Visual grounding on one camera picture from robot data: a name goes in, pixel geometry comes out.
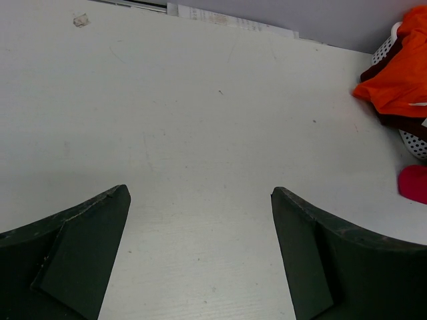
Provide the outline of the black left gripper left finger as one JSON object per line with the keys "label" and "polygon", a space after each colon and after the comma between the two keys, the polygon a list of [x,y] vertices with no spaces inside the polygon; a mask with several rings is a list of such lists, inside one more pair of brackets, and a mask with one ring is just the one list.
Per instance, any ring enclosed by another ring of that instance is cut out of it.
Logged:
{"label": "black left gripper left finger", "polygon": [[117,185],[1,234],[2,319],[97,319],[131,195]]}

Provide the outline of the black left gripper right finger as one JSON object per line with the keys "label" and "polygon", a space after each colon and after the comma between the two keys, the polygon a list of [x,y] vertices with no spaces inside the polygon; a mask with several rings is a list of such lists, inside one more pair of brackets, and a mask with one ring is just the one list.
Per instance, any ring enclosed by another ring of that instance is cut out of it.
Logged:
{"label": "black left gripper right finger", "polygon": [[426,247],[277,187],[272,213],[297,319],[425,319]]}

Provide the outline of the orange t shirt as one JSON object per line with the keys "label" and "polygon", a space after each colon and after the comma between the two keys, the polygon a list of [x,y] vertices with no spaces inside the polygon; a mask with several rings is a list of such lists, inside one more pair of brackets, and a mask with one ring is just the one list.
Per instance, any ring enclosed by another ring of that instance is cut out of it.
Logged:
{"label": "orange t shirt", "polygon": [[353,90],[383,115],[426,117],[426,6],[412,8],[396,30],[398,52],[371,79]]}

